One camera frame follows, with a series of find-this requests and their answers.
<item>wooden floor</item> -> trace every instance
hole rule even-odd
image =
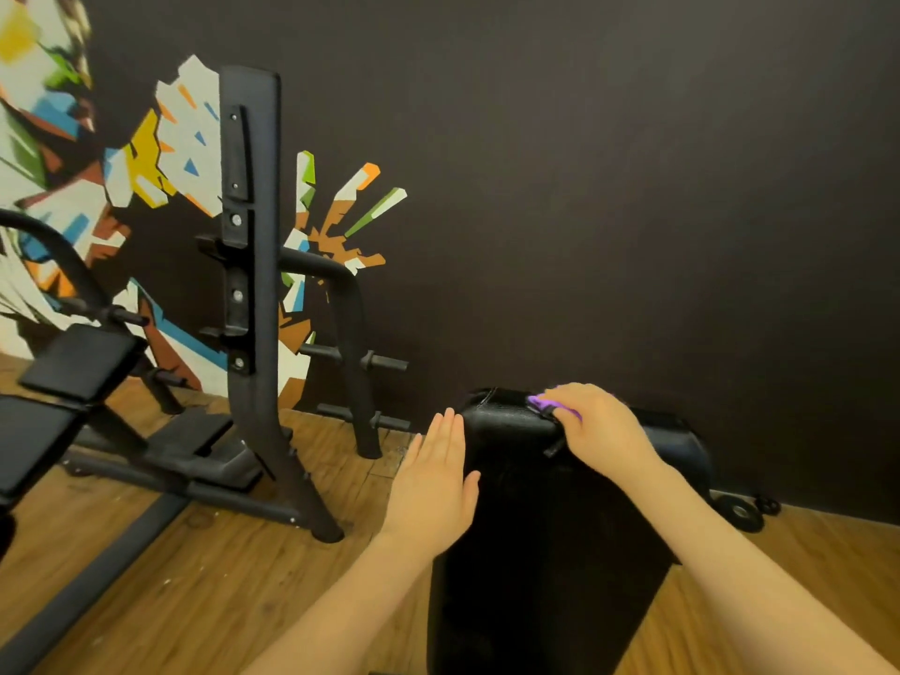
[[[0,356],[0,392],[21,392],[22,367]],[[167,420],[139,383],[110,404],[145,434]],[[220,398],[210,407],[226,408]],[[383,433],[386,455],[369,462],[338,420],[286,411],[282,423],[346,539],[321,544],[306,531],[191,505],[37,672],[238,673],[353,563],[381,524],[408,437]],[[0,643],[155,497],[59,468],[44,478],[17,508],[19,533],[0,563]],[[900,666],[900,528],[788,507],[750,539]],[[425,574],[375,640],[366,671],[424,674],[427,610]],[[698,588],[675,567],[617,675],[743,672]]]

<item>person's left forearm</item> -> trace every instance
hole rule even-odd
[[[378,534],[245,675],[355,675],[369,644],[431,561]]]

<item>person's right forearm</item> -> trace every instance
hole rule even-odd
[[[894,669],[663,462],[619,484],[691,573],[748,665],[767,675]]]

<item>purple cloth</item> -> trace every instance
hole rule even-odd
[[[538,397],[536,395],[529,395],[528,396],[528,404],[531,405],[538,412],[543,412],[546,408],[562,408],[562,409],[565,409],[565,410],[571,412],[573,415],[575,415],[578,418],[579,421],[581,421],[581,415],[579,415],[578,412],[576,412],[572,408],[567,408],[561,402],[556,402],[555,400],[547,400],[547,399]]]

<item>forearm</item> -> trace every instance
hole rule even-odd
[[[896,670],[660,462],[626,494],[669,544],[760,673]]]
[[[245,675],[355,675],[369,644],[429,562],[378,535]]]

